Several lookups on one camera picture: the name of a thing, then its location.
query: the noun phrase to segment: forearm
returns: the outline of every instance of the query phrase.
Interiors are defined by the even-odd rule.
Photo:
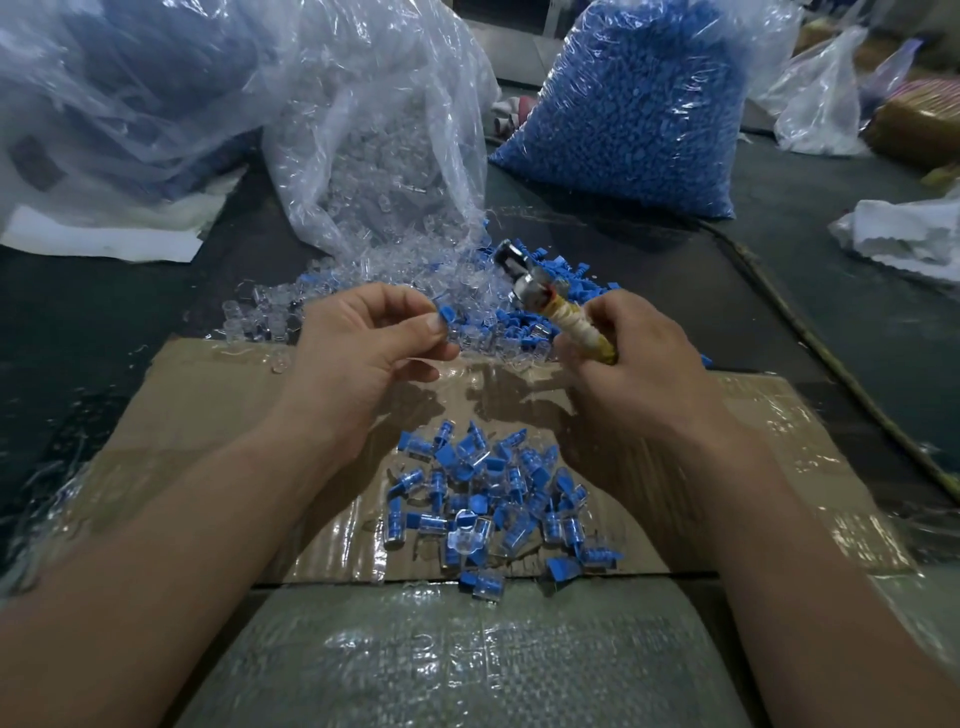
[[[329,475],[292,449],[306,445],[269,428],[241,438],[15,599],[0,613],[0,713],[155,724]]]
[[[958,692],[786,482],[733,425],[679,447],[778,728],[955,725]]]

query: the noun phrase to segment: left hand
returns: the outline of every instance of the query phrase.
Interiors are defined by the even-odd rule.
[[[426,296],[370,283],[309,303],[293,369],[265,426],[307,440],[333,474],[355,459],[373,412],[399,380],[440,374],[425,361],[449,361],[446,322]]]

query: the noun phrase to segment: floor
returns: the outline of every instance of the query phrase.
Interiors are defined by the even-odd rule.
[[[564,45],[561,38],[535,36],[475,20],[468,20],[467,24],[502,84],[539,88]]]

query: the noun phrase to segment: brown box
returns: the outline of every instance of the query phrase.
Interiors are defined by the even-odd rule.
[[[132,518],[193,463],[256,423],[283,383],[266,364],[269,350],[249,344],[230,351],[201,339],[169,342],[91,463],[41,550],[41,562]],[[854,561],[874,572],[915,569],[866,487],[785,380],[715,375],[730,410],[764,433],[790,484]],[[597,418],[579,413],[567,383],[557,365],[516,373],[491,360],[461,358],[434,384],[397,385],[361,456],[321,491],[261,581],[442,578],[435,542],[409,538],[402,550],[387,551],[382,533],[389,473],[410,467],[395,451],[400,431],[433,432],[443,419],[453,420],[458,432],[473,419],[492,437],[526,426],[544,444],[556,440],[564,463],[588,487],[587,531],[625,554],[617,573],[713,570],[703,514],[670,455],[653,443],[628,444]],[[534,542],[506,570],[540,575],[552,554]]]

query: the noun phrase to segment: fingernail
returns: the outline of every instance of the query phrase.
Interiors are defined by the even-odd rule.
[[[426,327],[430,329],[430,333],[443,333],[446,331],[446,319],[439,313],[431,314],[426,320]]]

